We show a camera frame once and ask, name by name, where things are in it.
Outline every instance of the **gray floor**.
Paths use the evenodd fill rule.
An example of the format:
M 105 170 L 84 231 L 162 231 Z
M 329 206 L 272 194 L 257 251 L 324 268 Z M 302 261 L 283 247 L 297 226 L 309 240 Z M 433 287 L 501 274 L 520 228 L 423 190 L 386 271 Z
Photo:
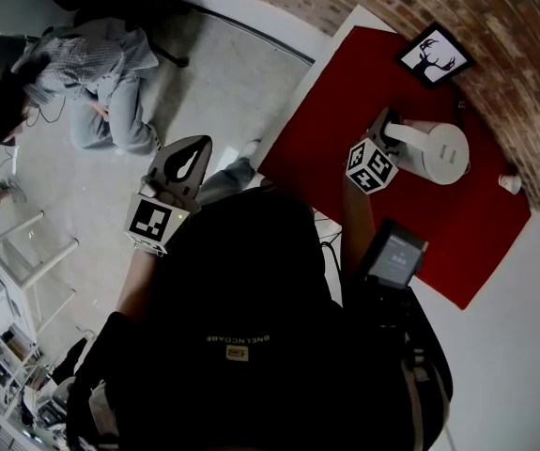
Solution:
M 168 21 L 155 40 L 175 54 L 187 54 L 191 65 L 178 70 L 162 62 L 143 86 L 146 120 L 155 123 L 165 144 L 187 135 L 210 135 L 214 148 L 208 175 L 263 133 L 308 70 L 267 42 L 195 12 Z M 54 101 L 44 115 L 55 118 L 61 104 Z M 67 126 L 63 113 L 54 124 L 41 119 L 25 129 L 15 179 L 28 203 L 5 203 L 0 209 L 0 230 L 36 210 L 45 211 L 42 224 L 21 237 L 37 250 L 36 261 L 70 237 L 80 242 L 38 284 L 43 315 L 70 288 L 76 291 L 42 334 L 50 356 L 79 338 L 75 326 L 97 332 L 115 309 L 132 251 L 122 232 L 125 214 L 149 160 L 112 150 L 78 151 L 71 146 Z M 0 150 L 0 162 L 3 157 Z

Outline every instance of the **picture frame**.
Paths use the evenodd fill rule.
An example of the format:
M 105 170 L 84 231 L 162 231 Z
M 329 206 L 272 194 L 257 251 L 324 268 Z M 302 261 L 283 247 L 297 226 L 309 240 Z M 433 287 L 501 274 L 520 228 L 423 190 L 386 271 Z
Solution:
M 427 88 L 451 80 L 475 63 L 461 43 L 438 22 L 430 24 L 412 40 L 395 61 Z

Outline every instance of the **plaid shirt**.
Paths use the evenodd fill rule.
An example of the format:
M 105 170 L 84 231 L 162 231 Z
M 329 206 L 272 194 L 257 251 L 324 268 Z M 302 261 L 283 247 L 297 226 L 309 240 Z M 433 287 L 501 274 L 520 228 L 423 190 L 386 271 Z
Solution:
M 159 65 L 145 32 L 140 28 L 126 32 L 125 23 L 117 19 L 57 28 L 26 49 L 11 71 L 17 72 L 25 62 L 43 54 L 50 63 L 34 84 L 24 88 L 36 106 L 57 95 L 107 106 L 122 75 L 146 77 L 147 69 Z

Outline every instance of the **red cloth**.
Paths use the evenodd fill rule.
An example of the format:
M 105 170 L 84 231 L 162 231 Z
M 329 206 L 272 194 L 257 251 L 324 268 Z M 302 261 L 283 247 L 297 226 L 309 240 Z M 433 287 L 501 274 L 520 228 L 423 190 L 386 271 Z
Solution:
M 455 121 L 456 89 L 428 90 L 394 57 L 399 35 L 356 27 L 342 43 L 262 163 L 260 172 L 336 222 L 342 217 L 343 162 L 383 107 L 403 118 Z M 461 309 L 495 271 L 530 217 L 524 194 L 498 185 L 508 164 L 472 109 L 463 116 L 471 171 L 440 186 L 400 170 L 372 195 L 377 225 L 389 216 L 429 242 L 418 277 Z

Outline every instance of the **white cup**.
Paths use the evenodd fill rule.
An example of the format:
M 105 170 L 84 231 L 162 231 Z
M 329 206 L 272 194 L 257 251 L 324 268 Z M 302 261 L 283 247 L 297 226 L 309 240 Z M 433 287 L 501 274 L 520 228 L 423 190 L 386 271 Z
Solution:
M 522 188 L 522 179 L 519 176 L 499 176 L 499 185 L 506 191 L 516 195 Z

